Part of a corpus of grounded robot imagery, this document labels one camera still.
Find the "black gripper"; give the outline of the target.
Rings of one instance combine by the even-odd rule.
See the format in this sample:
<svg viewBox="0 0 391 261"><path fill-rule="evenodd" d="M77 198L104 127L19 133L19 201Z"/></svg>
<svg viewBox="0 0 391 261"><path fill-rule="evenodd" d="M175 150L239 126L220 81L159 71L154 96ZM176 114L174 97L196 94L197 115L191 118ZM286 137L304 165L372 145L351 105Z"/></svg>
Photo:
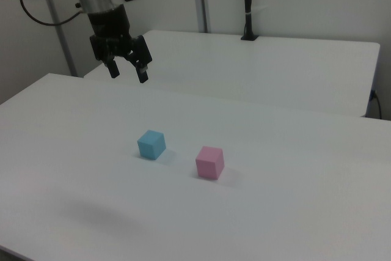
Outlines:
<svg viewBox="0 0 391 261"><path fill-rule="evenodd" d="M90 43L96 60L102 61L111 78L119 76L115 56L124 57L136 69L140 83L148 80L148 64L152 61L147 43L142 35L130 36L130 24L124 5L102 13L88 13L93 35Z"/></svg>

